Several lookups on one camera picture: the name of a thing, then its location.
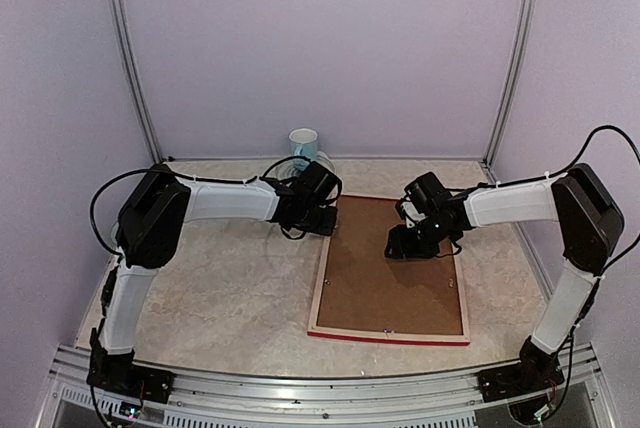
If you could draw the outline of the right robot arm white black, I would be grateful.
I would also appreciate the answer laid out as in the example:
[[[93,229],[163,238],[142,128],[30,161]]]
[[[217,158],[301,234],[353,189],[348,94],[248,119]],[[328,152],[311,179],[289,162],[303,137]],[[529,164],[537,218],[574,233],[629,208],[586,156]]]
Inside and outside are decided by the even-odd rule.
[[[390,229],[384,255],[394,260],[440,257],[476,228],[526,221],[558,223],[564,271],[517,363],[483,373],[493,389],[531,392],[563,380],[558,353],[586,316],[624,229],[624,217],[593,169],[576,164],[556,175],[454,193],[428,172],[397,201],[401,224]]]

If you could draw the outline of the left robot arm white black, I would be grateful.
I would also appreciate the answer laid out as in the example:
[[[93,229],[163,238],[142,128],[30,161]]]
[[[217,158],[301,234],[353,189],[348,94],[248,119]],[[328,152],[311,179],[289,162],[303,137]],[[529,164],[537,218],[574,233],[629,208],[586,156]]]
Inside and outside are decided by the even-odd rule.
[[[121,207],[110,253],[115,266],[101,294],[102,318],[91,335],[92,385],[133,391],[140,372],[133,363],[138,320],[154,277],[175,256],[185,224],[198,220],[253,220],[276,224],[299,240],[329,236],[336,219],[340,178],[308,161],[285,179],[268,173],[245,180],[189,176],[164,163],[137,172],[141,180]]]

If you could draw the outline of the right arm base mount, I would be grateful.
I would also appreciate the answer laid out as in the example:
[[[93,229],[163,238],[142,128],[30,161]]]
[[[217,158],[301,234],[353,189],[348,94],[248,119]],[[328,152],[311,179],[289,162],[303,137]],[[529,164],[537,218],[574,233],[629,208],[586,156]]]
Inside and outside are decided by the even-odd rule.
[[[522,426],[540,425],[552,414],[554,392],[565,381],[558,354],[549,355],[535,346],[523,347],[515,363],[481,370],[477,379],[485,403],[541,392],[508,404],[509,414]]]

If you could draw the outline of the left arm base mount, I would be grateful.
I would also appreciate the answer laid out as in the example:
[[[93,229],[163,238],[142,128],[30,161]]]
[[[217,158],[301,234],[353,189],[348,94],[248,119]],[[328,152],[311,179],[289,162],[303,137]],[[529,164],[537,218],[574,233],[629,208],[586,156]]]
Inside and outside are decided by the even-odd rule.
[[[147,402],[167,404],[175,374],[140,365],[89,370],[87,384],[104,391]]]

